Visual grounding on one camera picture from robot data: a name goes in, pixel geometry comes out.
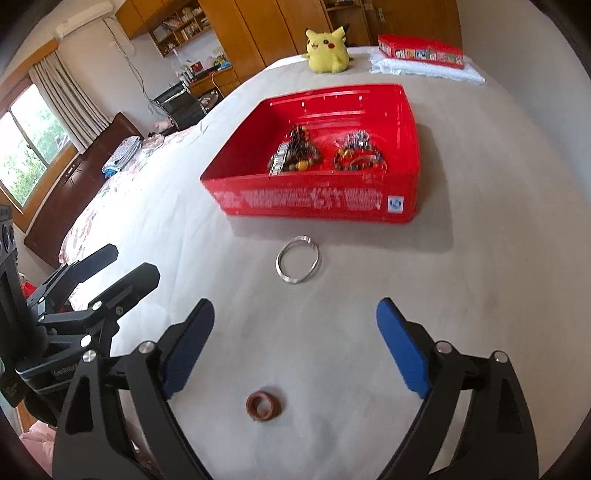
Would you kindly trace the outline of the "red decorated tin box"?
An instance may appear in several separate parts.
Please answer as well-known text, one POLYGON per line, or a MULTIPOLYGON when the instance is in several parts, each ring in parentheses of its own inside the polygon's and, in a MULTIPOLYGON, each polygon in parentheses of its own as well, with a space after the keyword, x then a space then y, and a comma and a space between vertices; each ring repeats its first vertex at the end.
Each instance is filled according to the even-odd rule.
POLYGON ((460 48, 439 40, 404 37, 393 34, 378 36, 380 50, 389 58, 463 69, 464 54, 460 48))

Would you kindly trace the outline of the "white air conditioner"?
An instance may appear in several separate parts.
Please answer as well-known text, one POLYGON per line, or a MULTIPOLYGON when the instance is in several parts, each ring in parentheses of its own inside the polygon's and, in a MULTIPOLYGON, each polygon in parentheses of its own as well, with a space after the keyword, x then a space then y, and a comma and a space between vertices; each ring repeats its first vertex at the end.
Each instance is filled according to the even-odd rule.
POLYGON ((113 11, 114 7, 111 1, 97 3, 58 24, 53 31, 53 36, 56 40, 61 41, 66 36, 95 20, 110 16, 113 11))

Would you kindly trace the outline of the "wooden wardrobe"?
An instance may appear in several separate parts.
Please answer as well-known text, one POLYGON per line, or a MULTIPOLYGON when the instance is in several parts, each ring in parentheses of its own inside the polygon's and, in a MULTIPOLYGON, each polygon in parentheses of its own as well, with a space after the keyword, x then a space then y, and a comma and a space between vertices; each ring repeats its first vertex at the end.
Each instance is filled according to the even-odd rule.
MULTIPOLYGON (((115 18, 132 40, 149 35, 190 0, 128 0, 115 18)), ((305 30, 329 32, 349 24, 349 46, 373 45, 363 1, 199 1, 221 48, 245 81, 277 60, 307 52, 305 30)))

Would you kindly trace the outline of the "yellow Pikachu plush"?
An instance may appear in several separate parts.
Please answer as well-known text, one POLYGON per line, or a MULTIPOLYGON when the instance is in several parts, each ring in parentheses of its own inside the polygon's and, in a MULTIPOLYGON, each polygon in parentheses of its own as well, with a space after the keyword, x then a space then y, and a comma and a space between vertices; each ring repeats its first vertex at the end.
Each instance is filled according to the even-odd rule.
POLYGON ((346 33, 349 24, 332 32, 318 33, 305 30, 307 52, 301 55, 308 61, 308 68, 315 73, 341 73, 349 68, 352 57, 346 48, 346 33))

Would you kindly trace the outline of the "wooden wall bookshelf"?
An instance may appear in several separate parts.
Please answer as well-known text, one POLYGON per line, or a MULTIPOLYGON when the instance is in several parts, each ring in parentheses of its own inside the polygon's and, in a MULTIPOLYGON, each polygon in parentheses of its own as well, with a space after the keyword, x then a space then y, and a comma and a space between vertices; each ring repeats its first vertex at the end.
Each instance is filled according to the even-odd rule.
POLYGON ((159 54, 166 57, 211 30, 211 23, 198 1, 186 1, 166 17, 149 36, 159 54))

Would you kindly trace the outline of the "blue white folded cloth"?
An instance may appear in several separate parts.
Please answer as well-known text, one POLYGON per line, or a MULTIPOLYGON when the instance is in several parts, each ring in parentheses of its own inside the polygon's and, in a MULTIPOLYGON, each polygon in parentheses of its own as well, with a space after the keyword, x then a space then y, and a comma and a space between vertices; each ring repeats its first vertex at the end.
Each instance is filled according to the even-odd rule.
POLYGON ((135 155, 141 147, 139 136, 125 138, 115 149, 101 168, 103 176, 108 179, 118 173, 135 155))

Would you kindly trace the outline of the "wooden desk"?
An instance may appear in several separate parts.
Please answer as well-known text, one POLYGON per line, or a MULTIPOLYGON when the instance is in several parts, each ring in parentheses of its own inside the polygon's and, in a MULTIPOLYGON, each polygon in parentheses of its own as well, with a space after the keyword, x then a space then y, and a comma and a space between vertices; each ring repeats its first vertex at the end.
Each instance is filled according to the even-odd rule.
POLYGON ((193 81, 188 90, 195 97, 200 97, 206 92, 216 89, 222 97, 226 97, 233 90, 238 88, 240 81, 238 75, 235 73, 235 69, 228 67, 219 71, 211 72, 204 78, 193 81))

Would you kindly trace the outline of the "window with green view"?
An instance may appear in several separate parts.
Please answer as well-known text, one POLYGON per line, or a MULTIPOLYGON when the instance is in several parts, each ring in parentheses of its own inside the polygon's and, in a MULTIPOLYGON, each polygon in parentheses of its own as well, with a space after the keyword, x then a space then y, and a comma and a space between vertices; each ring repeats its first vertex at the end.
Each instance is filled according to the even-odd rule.
POLYGON ((38 88, 27 84, 1 111, 1 185, 24 207, 53 161, 72 145, 38 88))

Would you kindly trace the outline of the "beige window curtain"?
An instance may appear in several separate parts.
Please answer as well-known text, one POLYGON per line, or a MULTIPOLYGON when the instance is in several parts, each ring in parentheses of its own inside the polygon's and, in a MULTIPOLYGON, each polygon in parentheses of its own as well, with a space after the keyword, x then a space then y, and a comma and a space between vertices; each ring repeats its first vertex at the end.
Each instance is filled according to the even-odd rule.
POLYGON ((110 125, 56 51, 36 62, 29 76, 79 153, 84 153, 110 125))

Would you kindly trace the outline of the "red plastic tray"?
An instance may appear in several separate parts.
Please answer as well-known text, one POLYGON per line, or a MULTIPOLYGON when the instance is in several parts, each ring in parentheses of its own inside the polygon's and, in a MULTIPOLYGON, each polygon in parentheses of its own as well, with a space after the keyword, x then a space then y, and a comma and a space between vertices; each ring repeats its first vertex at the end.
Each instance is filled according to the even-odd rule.
POLYGON ((415 117, 398 84, 322 88, 263 100, 201 176, 228 215, 405 224, 418 211, 415 117), (270 157, 290 143, 283 172, 270 157))

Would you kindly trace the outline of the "dark wooden headboard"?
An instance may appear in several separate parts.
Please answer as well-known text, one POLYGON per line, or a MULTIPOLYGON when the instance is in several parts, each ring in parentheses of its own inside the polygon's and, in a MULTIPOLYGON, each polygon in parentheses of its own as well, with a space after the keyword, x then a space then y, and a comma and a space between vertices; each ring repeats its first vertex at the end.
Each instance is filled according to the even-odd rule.
POLYGON ((49 193, 25 235, 24 245, 51 267, 59 267, 58 256, 66 234, 105 183, 103 165, 120 143, 131 136, 141 134, 123 113, 117 113, 86 151, 65 169, 49 193))

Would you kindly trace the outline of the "black office chair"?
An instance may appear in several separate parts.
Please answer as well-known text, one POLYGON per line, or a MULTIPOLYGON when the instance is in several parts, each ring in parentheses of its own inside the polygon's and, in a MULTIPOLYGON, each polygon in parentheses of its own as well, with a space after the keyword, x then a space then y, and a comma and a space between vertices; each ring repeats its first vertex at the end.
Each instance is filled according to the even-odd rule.
POLYGON ((222 99, 221 92, 216 88, 195 97, 183 84, 177 83, 157 96, 154 102, 167 113, 174 127, 181 131, 197 124, 222 99))

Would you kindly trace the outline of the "floral pink bedsheet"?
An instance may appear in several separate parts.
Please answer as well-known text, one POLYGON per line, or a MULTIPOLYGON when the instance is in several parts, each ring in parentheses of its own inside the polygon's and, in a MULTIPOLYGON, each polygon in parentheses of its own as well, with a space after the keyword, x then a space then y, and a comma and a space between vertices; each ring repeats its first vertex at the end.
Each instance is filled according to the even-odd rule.
POLYGON ((74 221, 59 249, 59 263, 71 264, 128 235, 132 225, 146 215, 152 197, 178 176, 193 144, 206 130, 207 126, 199 123, 167 137, 156 135, 143 141, 74 221))

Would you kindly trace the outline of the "wooden door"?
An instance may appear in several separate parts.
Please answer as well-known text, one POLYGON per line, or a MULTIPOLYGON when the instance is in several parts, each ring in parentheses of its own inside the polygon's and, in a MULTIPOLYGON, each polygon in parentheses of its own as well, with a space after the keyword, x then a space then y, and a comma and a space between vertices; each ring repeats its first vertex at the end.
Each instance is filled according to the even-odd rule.
POLYGON ((456 0, 363 1, 372 43, 380 34, 439 40, 463 48, 456 0))

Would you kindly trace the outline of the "white folded towel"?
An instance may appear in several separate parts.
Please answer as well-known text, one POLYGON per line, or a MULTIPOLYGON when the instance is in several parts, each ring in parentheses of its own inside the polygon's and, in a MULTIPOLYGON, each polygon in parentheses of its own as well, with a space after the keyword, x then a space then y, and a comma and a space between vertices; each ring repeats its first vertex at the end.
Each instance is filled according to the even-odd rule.
POLYGON ((378 47, 370 47, 370 73, 397 76, 416 75, 466 82, 479 86, 486 83, 485 78, 471 64, 456 69, 430 63, 393 59, 387 57, 378 47))

